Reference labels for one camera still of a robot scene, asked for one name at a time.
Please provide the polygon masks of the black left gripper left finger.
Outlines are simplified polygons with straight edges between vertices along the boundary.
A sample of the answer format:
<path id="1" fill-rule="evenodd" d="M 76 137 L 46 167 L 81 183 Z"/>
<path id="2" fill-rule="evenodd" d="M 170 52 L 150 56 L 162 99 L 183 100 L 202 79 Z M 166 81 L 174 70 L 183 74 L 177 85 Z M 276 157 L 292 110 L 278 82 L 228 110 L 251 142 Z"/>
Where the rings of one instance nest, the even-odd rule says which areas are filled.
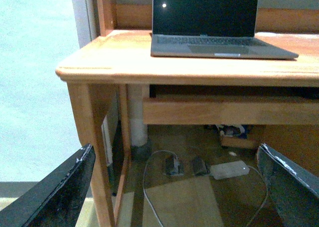
<path id="1" fill-rule="evenodd" d="M 43 180 L 0 212 L 2 227 L 74 227 L 84 204 L 95 164 L 86 144 Z"/>

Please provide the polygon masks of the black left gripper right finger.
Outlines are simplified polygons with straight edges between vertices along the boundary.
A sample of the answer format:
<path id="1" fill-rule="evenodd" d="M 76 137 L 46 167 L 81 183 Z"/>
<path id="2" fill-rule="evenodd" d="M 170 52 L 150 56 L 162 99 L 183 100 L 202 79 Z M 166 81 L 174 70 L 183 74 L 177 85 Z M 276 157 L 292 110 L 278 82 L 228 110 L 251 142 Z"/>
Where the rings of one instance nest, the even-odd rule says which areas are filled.
<path id="1" fill-rule="evenodd" d="M 319 178 L 265 143 L 257 162 L 283 226 L 317 227 Z"/>

